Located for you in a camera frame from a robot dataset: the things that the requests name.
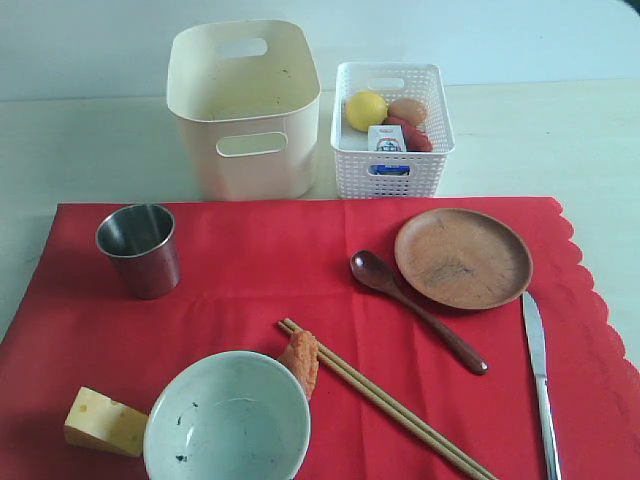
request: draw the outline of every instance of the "knife handle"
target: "knife handle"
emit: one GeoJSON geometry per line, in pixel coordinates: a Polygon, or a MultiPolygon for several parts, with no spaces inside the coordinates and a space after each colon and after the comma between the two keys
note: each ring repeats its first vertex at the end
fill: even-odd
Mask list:
{"type": "Polygon", "coordinates": [[[562,480],[560,473],[560,458],[558,457],[558,445],[556,432],[553,428],[551,415],[551,402],[547,378],[536,375],[536,390],[538,391],[538,407],[540,409],[540,424],[542,425],[542,442],[544,445],[544,458],[547,464],[547,478],[549,480],[562,480]]]}

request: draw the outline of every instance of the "cheese wedge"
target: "cheese wedge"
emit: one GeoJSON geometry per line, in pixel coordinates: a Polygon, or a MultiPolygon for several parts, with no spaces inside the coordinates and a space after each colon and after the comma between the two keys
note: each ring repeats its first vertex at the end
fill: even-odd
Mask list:
{"type": "Polygon", "coordinates": [[[64,422],[64,438],[70,445],[139,457],[147,420],[144,413],[81,387],[64,422]]]}

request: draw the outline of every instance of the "brown egg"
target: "brown egg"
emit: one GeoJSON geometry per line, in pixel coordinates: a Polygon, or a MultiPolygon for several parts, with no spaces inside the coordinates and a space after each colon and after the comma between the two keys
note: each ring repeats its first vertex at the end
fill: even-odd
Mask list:
{"type": "Polygon", "coordinates": [[[400,118],[417,127],[427,118],[427,107],[413,98],[399,98],[389,105],[389,116],[400,118]]]}

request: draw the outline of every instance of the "lemon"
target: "lemon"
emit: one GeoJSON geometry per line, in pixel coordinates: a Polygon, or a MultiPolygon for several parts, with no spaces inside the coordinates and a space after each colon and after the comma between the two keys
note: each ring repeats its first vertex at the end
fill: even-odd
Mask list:
{"type": "Polygon", "coordinates": [[[349,125],[366,132],[371,125],[381,125],[387,118],[387,102],[377,93],[358,92],[347,100],[345,115],[349,125]]]}

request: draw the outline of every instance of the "wooden spoon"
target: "wooden spoon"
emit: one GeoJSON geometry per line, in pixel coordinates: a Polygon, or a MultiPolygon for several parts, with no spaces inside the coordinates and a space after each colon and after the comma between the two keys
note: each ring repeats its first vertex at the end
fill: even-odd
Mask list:
{"type": "Polygon", "coordinates": [[[489,366],[467,342],[400,291],[391,268],[384,260],[373,252],[360,250],[351,256],[350,264],[353,276],[360,283],[378,292],[386,293],[418,314],[471,372],[476,375],[487,373],[489,366]]]}

